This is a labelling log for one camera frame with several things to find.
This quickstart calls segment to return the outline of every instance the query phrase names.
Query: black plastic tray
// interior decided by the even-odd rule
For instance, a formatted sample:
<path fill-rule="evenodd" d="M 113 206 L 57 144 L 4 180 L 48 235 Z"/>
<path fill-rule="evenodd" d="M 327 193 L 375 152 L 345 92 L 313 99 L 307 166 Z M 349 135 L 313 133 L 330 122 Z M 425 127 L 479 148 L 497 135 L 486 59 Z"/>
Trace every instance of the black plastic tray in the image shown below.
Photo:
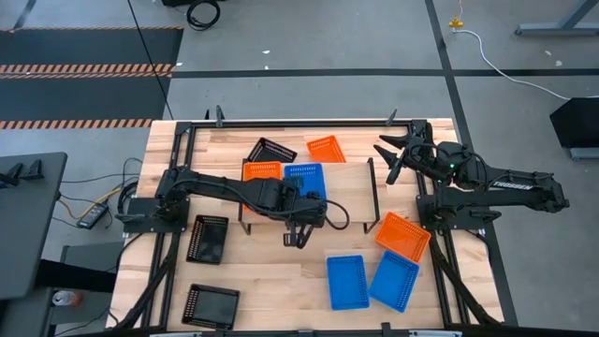
<path fill-rule="evenodd" d="M 191 285 L 181 322 L 202 328 L 232 330 L 239 302 L 238 290 Z"/>
<path fill-rule="evenodd" d="M 298 153 L 279 145 L 272 140 L 260 138 L 254 149 L 250 152 L 247 160 L 250 162 L 278 161 L 281 163 L 293 163 Z"/>
<path fill-rule="evenodd" d="M 197 215 L 187 250 L 187 262 L 220 264 L 228 218 Z"/>

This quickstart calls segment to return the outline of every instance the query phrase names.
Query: blue plastic tray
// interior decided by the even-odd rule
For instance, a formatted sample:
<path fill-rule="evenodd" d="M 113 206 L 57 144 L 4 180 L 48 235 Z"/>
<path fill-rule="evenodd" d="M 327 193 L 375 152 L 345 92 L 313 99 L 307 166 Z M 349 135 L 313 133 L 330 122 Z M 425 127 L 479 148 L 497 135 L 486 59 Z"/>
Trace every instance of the blue plastic tray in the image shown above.
<path fill-rule="evenodd" d="M 385 251 L 371 283 L 371 297 L 400 313 L 405 312 L 419 269 L 409 259 Z"/>
<path fill-rule="evenodd" d="M 362 256 L 329 257 L 327 272 L 333 310 L 362 309 L 371 305 Z"/>
<path fill-rule="evenodd" d="M 301 178 L 295 181 L 299 194 L 305 197 L 308 192 L 317 192 L 322 199 L 327 198 L 325 175 L 320 164 L 287 165 L 284 169 L 285 178 Z"/>

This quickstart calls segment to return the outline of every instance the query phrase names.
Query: orange striped tape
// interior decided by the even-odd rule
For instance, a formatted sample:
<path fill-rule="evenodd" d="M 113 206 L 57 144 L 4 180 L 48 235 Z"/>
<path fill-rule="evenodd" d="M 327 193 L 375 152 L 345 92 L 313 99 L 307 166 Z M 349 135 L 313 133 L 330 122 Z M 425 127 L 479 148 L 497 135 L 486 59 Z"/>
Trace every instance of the orange striped tape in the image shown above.
<path fill-rule="evenodd" d="M 171 64 L 115 64 L 115 65 L 0 65 L 0 74 L 76 74 L 76 73 L 168 73 Z"/>
<path fill-rule="evenodd" d="M 21 27 L 18 29 L 8 29 L 4 32 L 14 33 L 20 30 L 120 30 L 120 29 L 138 29 L 136 26 L 126 27 Z M 181 26 L 153 26 L 153 27 L 140 27 L 139 29 L 183 29 Z"/>
<path fill-rule="evenodd" d="M 0 121 L 0 130 L 150 127 L 150 125 L 152 125 L 152 119 L 149 118 L 70 121 Z"/>
<path fill-rule="evenodd" d="M 156 73 L 158 77 L 171 78 L 171 73 Z M 16 80 L 16 79 L 108 79 L 108 78 L 141 78 L 152 77 L 153 73 L 105 73 L 105 74 L 16 74 L 6 75 L 0 74 L 0 80 Z"/>

